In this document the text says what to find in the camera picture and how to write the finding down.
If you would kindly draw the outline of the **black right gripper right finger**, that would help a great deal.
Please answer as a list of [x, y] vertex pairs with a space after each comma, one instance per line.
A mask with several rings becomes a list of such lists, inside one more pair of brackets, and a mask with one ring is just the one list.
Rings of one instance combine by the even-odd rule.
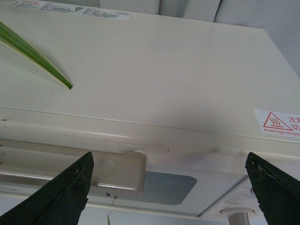
[[300, 182], [252, 152], [245, 168], [267, 223], [298, 225]]

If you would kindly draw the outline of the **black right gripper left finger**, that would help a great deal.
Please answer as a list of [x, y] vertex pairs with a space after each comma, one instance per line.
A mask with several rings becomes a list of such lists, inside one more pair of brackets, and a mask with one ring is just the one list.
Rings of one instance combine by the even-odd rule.
[[0, 217], [2, 225], [76, 225], [85, 209], [94, 161], [86, 153]]

